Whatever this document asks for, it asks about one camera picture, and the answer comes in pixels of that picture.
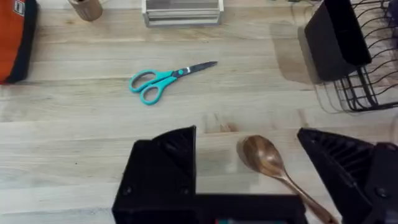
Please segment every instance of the scissors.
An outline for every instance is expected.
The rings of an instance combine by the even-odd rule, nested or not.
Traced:
[[[130,91],[133,93],[141,93],[140,94],[140,99],[141,101],[146,104],[146,105],[154,105],[157,103],[162,96],[163,90],[173,83],[175,80],[184,77],[185,75],[189,75],[195,72],[199,72],[200,70],[204,70],[206,68],[213,67],[217,64],[217,62],[206,62],[206,63],[201,63],[198,65],[194,65],[191,67],[186,67],[186,68],[181,68],[178,70],[171,70],[167,72],[159,72],[157,70],[143,70],[137,74],[135,74],[131,79],[130,79]],[[134,88],[134,84],[142,77],[146,75],[155,75],[155,78],[152,80],[149,80],[148,82],[145,82],[139,87]],[[145,95],[148,93],[148,91],[152,89],[157,89],[157,94],[156,97],[153,100],[146,100]]]

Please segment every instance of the wooden spoon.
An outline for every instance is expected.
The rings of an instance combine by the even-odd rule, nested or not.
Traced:
[[[301,196],[309,209],[311,209],[323,223],[338,224],[338,221],[330,212],[305,193],[304,190],[294,183],[289,175],[287,175],[284,162],[278,150],[270,140],[262,136],[246,137],[238,144],[238,153],[240,156],[244,156],[244,158],[242,158],[243,162],[251,169],[281,181],[288,188]]]

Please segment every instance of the wood grain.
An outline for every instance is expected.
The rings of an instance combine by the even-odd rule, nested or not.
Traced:
[[[298,129],[398,143],[398,110],[345,113],[330,85],[309,82],[298,32],[313,13],[309,3],[225,0],[222,26],[147,29],[140,1],[107,1],[93,23],[79,20],[66,1],[39,2],[29,77],[0,86],[2,224],[113,223],[110,208],[133,143],[193,124],[198,192],[290,194],[236,154],[239,139],[261,134],[294,181],[336,216]],[[175,82],[154,106],[127,88],[139,70],[210,60],[219,64]]]

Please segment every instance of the scissors blade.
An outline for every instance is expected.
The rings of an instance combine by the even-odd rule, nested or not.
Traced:
[[[176,78],[180,78],[182,76],[189,75],[189,74],[204,70],[206,68],[213,67],[217,63],[218,62],[206,62],[206,63],[200,63],[198,65],[194,65],[194,66],[191,66],[191,67],[187,67],[187,68],[182,68],[180,70],[176,70],[174,72],[173,76],[176,77]]]

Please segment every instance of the black wire rack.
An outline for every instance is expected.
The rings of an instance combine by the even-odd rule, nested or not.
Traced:
[[[351,4],[368,45],[372,63],[358,67],[355,72],[334,81],[340,103],[343,109],[354,112],[396,107],[398,21],[392,18],[390,0],[352,1]]]

